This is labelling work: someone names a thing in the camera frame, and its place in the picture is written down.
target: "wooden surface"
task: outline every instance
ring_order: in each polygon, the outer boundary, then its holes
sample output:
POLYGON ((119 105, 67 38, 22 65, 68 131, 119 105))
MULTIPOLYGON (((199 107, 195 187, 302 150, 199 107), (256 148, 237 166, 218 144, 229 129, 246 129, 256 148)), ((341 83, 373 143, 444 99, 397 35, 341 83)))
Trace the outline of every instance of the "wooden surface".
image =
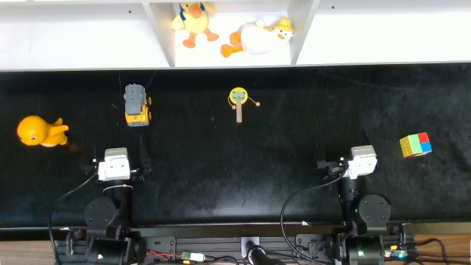
MULTIPOLYGON (((417 242, 430 238, 438 238, 447 248, 448 256, 470 255, 471 234, 467 235, 420 235, 416 236, 417 242)), ((441 255, 442 249, 436 242, 418 247, 420 253, 441 255)), ((448 258, 453 261, 471 262, 469 258, 448 258)), ((0 264, 19 265, 37 264, 51 265, 54 263, 51 243, 49 241, 0 241, 0 264)), ((403 262, 388 262, 388 265, 399 265, 403 262)))

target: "toy construction vehicle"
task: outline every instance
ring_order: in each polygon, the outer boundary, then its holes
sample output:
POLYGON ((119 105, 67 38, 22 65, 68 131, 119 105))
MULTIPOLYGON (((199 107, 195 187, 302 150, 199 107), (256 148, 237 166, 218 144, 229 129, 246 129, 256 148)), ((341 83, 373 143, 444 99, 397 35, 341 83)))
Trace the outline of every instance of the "toy construction vehicle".
POLYGON ((152 100, 147 96, 146 89, 142 85, 127 85, 124 94, 124 109, 128 126, 139 127, 150 124, 152 114, 150 105, 152 100))

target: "red square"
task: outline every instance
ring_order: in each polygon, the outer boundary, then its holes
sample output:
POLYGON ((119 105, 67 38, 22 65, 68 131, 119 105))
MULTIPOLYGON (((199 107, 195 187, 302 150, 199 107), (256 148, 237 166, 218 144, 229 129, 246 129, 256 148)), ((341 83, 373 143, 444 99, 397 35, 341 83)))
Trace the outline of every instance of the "red square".
POLYGON ((428 134, 426 132, 419 133, 419 142, 421 144, 423 143, 428 143, 430 140, 428 140, 428 134))

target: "duck toy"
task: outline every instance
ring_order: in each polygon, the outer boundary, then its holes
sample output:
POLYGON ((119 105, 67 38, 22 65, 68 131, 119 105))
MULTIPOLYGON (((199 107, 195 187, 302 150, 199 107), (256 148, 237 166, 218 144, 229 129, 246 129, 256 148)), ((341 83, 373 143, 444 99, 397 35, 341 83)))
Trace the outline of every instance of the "duck toy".
POLYGON ((181 2, 180 13, 174 18, 171 27, 178 31, 186 29, 190 33, 190 37, 183 41, 183 45, 187 48, 196 46, 195 40, 199 33, 205 33, 208 41, 215 41, 219 35, 212 33, 209 28, 208 13, 214 14, 216 8, 207 2, 181 2))
POLYGON ((67 125, 62 125, 62 119, 59 118, 54 124, 49 124, 40 116, 28 116, 18 125, 16 132, 20 141, 27 146, 42 145, 53 147, 58 144, 67 144, 65 131, 67 125))
POLYGON ((291 37, 294 29, 291 20, 282 17, 280 22, 274 26, 265 26, 263 19, 259 19, 255 24, 246 24, 240 31, 230 35, 230 44, 221 47, 221 54, 229 57, 236 52, 246 52, 248 54, 264 54, 285 46, 291 37))

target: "colorful cube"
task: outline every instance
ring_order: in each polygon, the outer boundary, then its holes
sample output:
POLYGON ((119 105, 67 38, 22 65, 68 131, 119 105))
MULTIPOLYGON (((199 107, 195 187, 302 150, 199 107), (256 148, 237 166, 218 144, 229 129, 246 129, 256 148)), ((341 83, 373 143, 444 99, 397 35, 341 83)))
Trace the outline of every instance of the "colorful cube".
POLYGON ((404 158, 412 158, 432 152, 432 146, 426 132, 415 135, 407 135, 400 139, 400 148, 404 158))

